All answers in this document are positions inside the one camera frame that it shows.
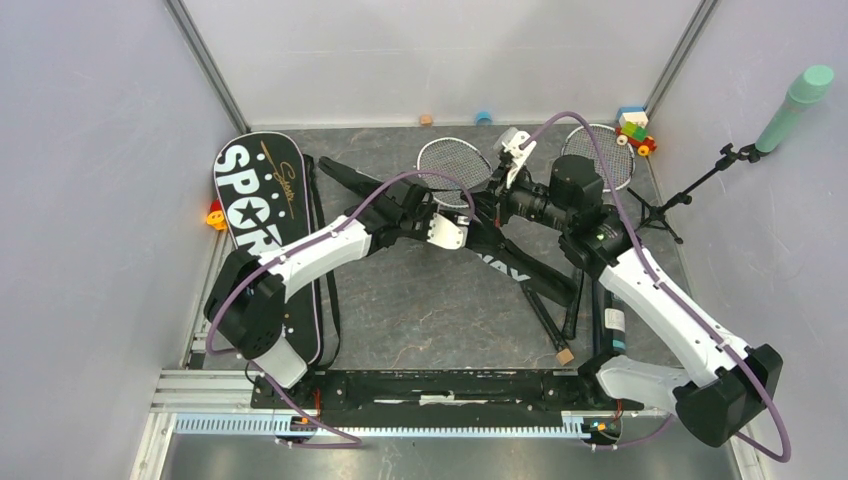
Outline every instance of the black tripod stand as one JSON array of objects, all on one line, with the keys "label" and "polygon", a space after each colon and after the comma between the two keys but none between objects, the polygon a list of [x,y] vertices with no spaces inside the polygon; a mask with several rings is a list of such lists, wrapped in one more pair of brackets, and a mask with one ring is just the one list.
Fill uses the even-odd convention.
[{"label": "black tripod stand", "polygon": [[665,230],[671,234],[674,241],[678,244],[683,243],[683,239],[680,238],[677,233],[675,233],[674,229],[671,228],[671,225],[668,224],[668,220],[665,218],[665,213],[680,205],[681,203],[684,205],[689,205],[692,203],[692,196],[689,195],[693,190],[698,188],[702,183],[709,180],[710,177],[715,175],[718,172],[727,170],[733,165],[736,160],[747,160],[751,163],[756,163],[760,160],[760,158],[764,157],[766,154],[759,152],[753,144],[747,145],[739,149],[738,152],[733,151],[733,144],[728,143],[721,150],[720,153],[723,155],[718,161],[716,161],[715,167],[712,168],[709,172],[704,174],[703,177],[699,178],[686,190],[682,192],[678,192],[676,195],[671,197],[669,201],[665,202],[663,205],[651,205],[644,198],[640,197],[639,194],[633,191],[633,189],[628,188],[627,191],[630,192],[630,195],[636,197],[636,200],[639,200],[639,203],[642,204],[642,219],[639,221],[640,228],[653,228],[655,230]]}]

